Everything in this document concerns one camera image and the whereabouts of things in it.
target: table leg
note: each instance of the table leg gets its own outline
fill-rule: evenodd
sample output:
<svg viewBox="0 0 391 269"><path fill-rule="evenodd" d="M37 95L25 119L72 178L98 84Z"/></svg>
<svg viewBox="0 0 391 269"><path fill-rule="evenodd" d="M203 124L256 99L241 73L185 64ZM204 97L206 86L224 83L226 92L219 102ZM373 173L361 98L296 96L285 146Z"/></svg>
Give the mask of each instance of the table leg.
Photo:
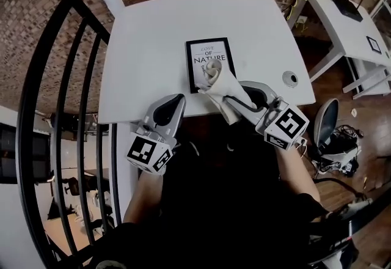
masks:
<svg viewBox="0 0 391 269"><path fill-rule="evenodd" d="M386 66L383 66L383 65L379 65L377 66L375 69L367 72L364 76L362 76L361 78L355 80L355 82L345 86L342 91L344 93L347 93L353 89L355 89L357 86L360 86L366 79L369 79L371 78L372 76L378 74L379 72L383 71L384 69L386 69Z"/></svg>
<svg viewBox="0 0 391 269"><path fill-rule="evenodd" d="M330 52L309 72L310 81L314 82L320 75L322 75L328 68L334 65L344 56L344 52L335 46Z"/></svg>
<svg viewBox="0 0 391 269"><path fill-rule="evenodd" d="M295 7L293 7L292 14L290 15L289 19L287 20L289 28L292 30L295 22L300 16L301 11L303 10L304 4L306 0L298 0L298 3L296 4Z"/></svg>
<svg viewBox="0 0 391 269"><path fill-rule="evenodd" d="M384 77L382 80L380 80L379 82L375 83L374 85L372 85L371 87L369 87L368 89L366 90L363 90L362 92L356 94L355 96L353 96L353 99L354 100L357 100L358 98L360 98L361 96L364 96L365 94L367 94L370 90L372 90L374 87L378 86L379 84L383 83L384 81L390 79L391 76L390 75L387 75L386 77Z"/></svg>

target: black metal railing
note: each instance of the black metal railing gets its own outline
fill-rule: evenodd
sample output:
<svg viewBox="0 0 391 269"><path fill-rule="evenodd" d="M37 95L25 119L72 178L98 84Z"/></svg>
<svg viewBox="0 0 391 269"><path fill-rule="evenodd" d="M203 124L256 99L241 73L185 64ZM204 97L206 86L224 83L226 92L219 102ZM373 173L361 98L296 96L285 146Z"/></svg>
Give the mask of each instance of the black metal railing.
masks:
<svg viewBox="0 0 391 269"><path fill-rule="evenodd" d="M35 116L35 107L38 99L38 92L42 82L43 72L49 58L49 54L53 47L54 41L61 29L71 8L74 8L82 17L79 29L75 35L75 39L69 51L67 62L65 64L62 81L60 84L59 95L57 99L56 118L54 121L53 132L53 150L52 150L52 165L54 169L54 183L56 189L56 201L59 208L60 218L65 232L71 255L58 262L52 247L46 237L43 224L41 222L37 198L35 195L33 171L32 171L32 134ZM90 26L97 33L93 47L90 53L89 62L87 65L84 84L82 87L79 121L78 121L78 181L79 193L82 207L82 215L86 227L87 236L90 242L82 250L77 250L75 241L72 236L70 224L65 206L64 194L62 189L62 174L61 174L61 125L64 117L64 105L67 95L67 88L70 80L71 70L75 61L76 52L81 43L82 35L86 26ZM83 3L82 0L61 0L56 7L51 18L49 19L38 44L33 53L29 68L27 70L26 79L24 80L23 90L21 94L18 122L16 127L16 170L18 176L18 184L20 188L21 203L23 206L24 216L29 228L31 237L37 248L37 251L46 268L74 268L82 267L82 263L92 257L95 239L92 232L92 226L89 218L89 210L86 197L86 182L84 178L84 123L86 119L87 99L92 77L92 70L95 63L95 58L98 52L98 47L101 41L108 44L110 33L98 21L96 16ZM112 126L113 132L116 132L116 124ZM104 233L109 231L108 215L104 202L103 193L103 162L102 162L102 136L103 130L100 125L97 126L97 188L100 201L100 210L103 223ZM112 189L114 200L114 211L117 217L117 224L121 223L118 186L117 186L117 161L116 161L116 139L112 138Z"/></svg>

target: picture frame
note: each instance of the picture frame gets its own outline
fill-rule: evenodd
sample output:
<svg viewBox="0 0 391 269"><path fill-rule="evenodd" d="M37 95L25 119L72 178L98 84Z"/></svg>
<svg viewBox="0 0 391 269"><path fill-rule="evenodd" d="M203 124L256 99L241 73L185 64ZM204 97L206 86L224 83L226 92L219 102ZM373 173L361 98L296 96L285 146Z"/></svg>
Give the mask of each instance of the picture frame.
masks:
<svg viewBox="0 0 391 269"><path fill-rule="evenodd" d="M203 39L186 42L190 93L198 93L197 83L209 85L205 79L205 65L212 59L227 61L230 71L236 77L228 38Z"/></svg>
<svg viewBox="0 0 391 269"><path fill-rule="evenodd" d="M367 40L368 40L369 45L371 46L372 50L381 54L381 50L380 50L378 42L369 36L367 36Z"/></svg>

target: wooden floor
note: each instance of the wooden floor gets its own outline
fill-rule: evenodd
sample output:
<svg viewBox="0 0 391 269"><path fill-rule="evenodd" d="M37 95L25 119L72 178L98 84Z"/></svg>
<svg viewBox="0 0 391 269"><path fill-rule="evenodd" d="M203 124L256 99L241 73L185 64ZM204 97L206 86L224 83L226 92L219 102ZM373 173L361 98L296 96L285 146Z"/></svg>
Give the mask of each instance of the wooden floor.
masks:
<svg viewBox="0 0 391 269"><path fill-rule="evenodd" d="M297 39L297 42L308 71L327 54L330 45L321 41L310 42L308 39ZM391 155L391 95L367 96L353 101L353 92L342 93L342 87L351 81L346 61L338 61L313 82L316 103L302 106L301 109L310 121L313 121L324 102L330 98L339 100L337 125L348 124L364 132L364 138L360 140L362 152L358 156L359 168L353 178L336 173L323 177L333 176L353 186L357 191L369 192L381 187L391 178L390 166L385 164L384 159L377 159ZM356 109L357 117L351 115L352 109ZM226 127L221 116L185 118L181 129L187 132L201 149L207 144L213 144L217 152L210 156L211 163L224 165L227 153L223 152L225 146L222 138L225 136L225 130L222 129ZM310 173L314 174L310 162L305 158L304 161ZM322 204L329 211L340 208L354 198L336 183L320 183L318 188ZM391 207L384 210L353 239L360 251L359 259L353 268L369 268L370 263L383 266L391 258Z"/></svg>

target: rolled cloth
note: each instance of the rolled cloth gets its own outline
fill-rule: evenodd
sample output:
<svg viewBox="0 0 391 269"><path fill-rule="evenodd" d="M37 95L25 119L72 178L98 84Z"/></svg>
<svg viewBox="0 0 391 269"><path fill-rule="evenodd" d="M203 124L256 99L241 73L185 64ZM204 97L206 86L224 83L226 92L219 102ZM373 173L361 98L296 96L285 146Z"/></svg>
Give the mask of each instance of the rolled cloth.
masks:
<svg viewBox="0 0 391 269"><path fill-rule="evenodd" d="M217 59L209 61L206 64L204 74L210 86L196 84L200 88L198 92L209 97L229 125L239 121L239 115L223 101L224 96L234 96L248 106L256 108L251 102L250 96L233 76L226 62L221 62Z"/></svg>

